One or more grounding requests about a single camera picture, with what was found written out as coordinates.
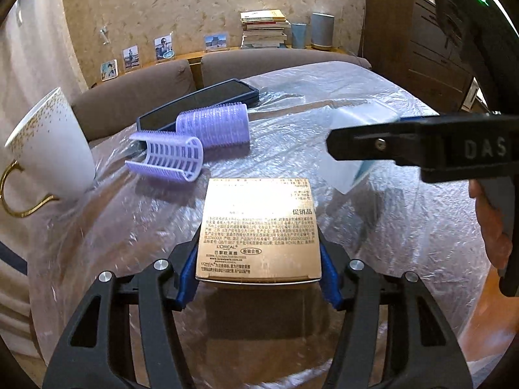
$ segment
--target silver screw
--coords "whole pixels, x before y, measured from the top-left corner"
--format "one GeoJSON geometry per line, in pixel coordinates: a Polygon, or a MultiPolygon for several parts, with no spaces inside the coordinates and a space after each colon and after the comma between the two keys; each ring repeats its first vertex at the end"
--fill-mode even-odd
{"type": "Polygon", "coordinates": [[[361,271],[362,269],[364,269],[364,262],[359,259],[353,259],[350,262],[350,267],[354,271],[361,271]]]}
{"type": "Polygon", "coordinates": [[[375,140],[375,148],[377,148],[381,152],[385,151],[387,148],[386,141],[384,139],[375,140]]]}
{"type": "Polygon", "coordinates": [[[108,282],[112,277],[113,274],[110,271],[104,271],[99,274],[99,280],[101,282],[108,282]]]}
{"type": "Polygon", "coordinates": [[[163,271],[168,265],[169,263],[166,259],[160,259],[153,264],[153,267],[158,271],[163,271]]]}
{"type": "Polygon", "coordinates": [[[418,282],[418,275],[414,272],[406,272],[404,276],[409,282],[418,282]]]}

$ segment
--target brown sofa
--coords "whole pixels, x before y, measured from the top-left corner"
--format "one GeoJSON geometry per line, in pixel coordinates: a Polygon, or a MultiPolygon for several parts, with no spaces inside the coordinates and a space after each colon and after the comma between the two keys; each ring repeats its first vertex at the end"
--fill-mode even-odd
{"type": "MultiPolygon", "coordinates": [[[[343,61],[371,68],[364,58],[346,54],[256,49],[210,53],[202,57],[204,86],[305,64],[343,61]]],[[[72,109],[91,146],[133,124],[137,117],[196,90],[187,60],[169,61],[126,73],[72,101],[72,109]]]]}

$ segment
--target mug handle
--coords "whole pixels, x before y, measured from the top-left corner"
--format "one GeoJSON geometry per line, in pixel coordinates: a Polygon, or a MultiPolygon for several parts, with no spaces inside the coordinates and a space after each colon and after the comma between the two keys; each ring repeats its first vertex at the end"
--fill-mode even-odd
{"type": "Polygon", "coordinates": [[[36,206],[34,206],[33,208],[31,208],[29,210],[25,210],[23,212],[17,212],[15,210],[12,210],[7,205],[7,202],[5,201],[4,186],[5,186],[5,182],[7,180],[7,176],[13,170],[23,171],[23,167],[18,163],[18,161],[16,161],[16,160],[12,161],[10,166],[8,166],[5,169],[4,173],[2,174],[2,178],[0,179],[0,200],[2,200],[2,204],[4,205],[4,209],[6,210],[6,212],[8,214],[10,214],[11,216],[14,216],[15,218],[25,218],[25,217],[35,213],[35,211],[40,209],[43,205],[47,204],[48,202],[51,202],[53,200],[59,200],[59,198],[57,196],[54,196],[52,194],[48,194],[36,206]]]}

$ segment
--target transparent plastic sheet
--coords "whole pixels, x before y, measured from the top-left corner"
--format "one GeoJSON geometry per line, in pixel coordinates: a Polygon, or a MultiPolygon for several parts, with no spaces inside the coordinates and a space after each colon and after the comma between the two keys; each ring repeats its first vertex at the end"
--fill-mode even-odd
{"type": "MultiPolygon", "coordinates": [[[[211,177],[307,177],[327,239],[376,271],[415,270],[456,334],[471,315],[489,269],[467,183],[425,184],[414,167],[383,161],[347,195],[319,176],[333,109],[371,98],[402,116],[434,114],[421,101],[361,67],[330,62],[252,77],[261,103],[250,112],[249,147],[207,151],[200,177],[184,185],[129,173],[126,159],[144,147],[135,126],[93,149],[94,188],[78,202],[35,214],[29,257],[34,326],[45,361],[96,276],[136,273],[198,228],[211,177]]],[[[134,362],[146,382],[138,309],[131,309],[134,362]]],[[[380,336],[386,332],[381,309],[380,336]]],[[[303,289],[224,290],[201,283],[175,313],[190,371],[199,388],[319,388],[334,354],[344,313],[327,305],[318,285],[303,289]]],[[[383,342],[374,375],[380,375],[383,342]]]]}

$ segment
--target dresser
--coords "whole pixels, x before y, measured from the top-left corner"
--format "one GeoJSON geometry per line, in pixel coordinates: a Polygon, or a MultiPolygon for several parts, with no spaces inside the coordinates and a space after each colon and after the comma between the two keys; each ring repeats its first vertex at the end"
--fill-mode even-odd
{"type": "Polygon", "coordinates": [[[439,113],[458,112],[472,84],[429,0],[366,0],[359,56],[439,113]]]}

